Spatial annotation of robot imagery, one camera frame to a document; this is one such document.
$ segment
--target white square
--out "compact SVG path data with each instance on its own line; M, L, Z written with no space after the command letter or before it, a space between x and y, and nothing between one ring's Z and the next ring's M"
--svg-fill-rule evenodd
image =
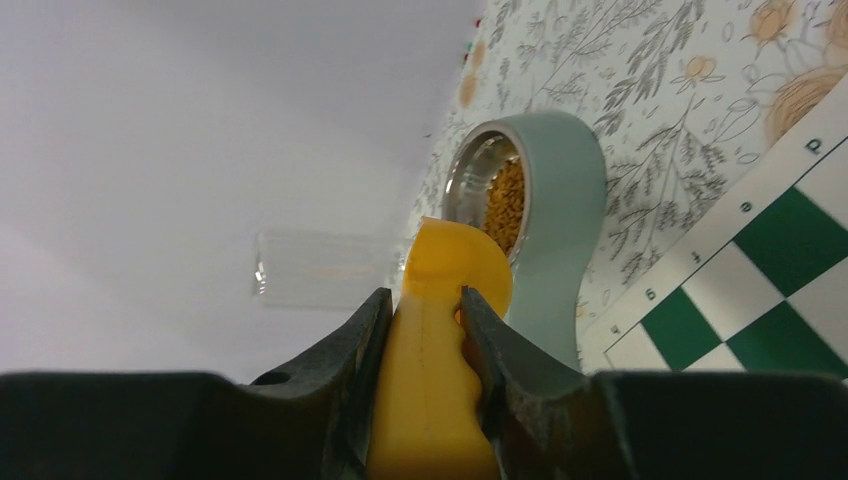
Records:
M613 345L607 356L612 366L623 370L668 370L648 332L638 324Z
M848 259L789 297L789 304L843 361L848 362Z
M600 370L612 370L613 367L609 363L609 359L604 355L603 350L583 350L580 352L580 371L584 375L590 375Z
M722 341L783 301L783 295L731 242L683 290Z
M839 147L808 173L798 189L822 210L848 228L848 147Z
M739 363L736 355L727 348L727 345L720 344L716 348L703 357L699 358L695 363L686 367L686 370L737 370L744 371L745 367Z

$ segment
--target yellow plastic toy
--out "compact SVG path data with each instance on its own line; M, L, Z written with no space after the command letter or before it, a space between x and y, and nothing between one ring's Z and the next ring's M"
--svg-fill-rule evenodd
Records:
M425 218L383 353L368 479L500 478L477 421L480 380L462 356L455 313L463 285L503 317L512 296L506 256L480 230Z

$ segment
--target clear glass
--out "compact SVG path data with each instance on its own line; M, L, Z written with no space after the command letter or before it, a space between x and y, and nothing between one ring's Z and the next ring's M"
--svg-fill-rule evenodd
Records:
M357 308L402 274L412 240L273 229L256 238L253 295L265 306Z

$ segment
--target floral wallpaper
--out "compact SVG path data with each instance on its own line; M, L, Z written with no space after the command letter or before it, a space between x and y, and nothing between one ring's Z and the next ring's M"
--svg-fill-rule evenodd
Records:
M846 71L848 0L490 0L407 234L475 125L576 115L608 193L579 338Z

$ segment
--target brown seeds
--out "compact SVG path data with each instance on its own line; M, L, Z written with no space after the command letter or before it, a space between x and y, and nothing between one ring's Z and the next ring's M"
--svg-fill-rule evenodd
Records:
M509 255L518 240L524 216L524 172L518 158L504 162L492 179L483 217L483 231Z

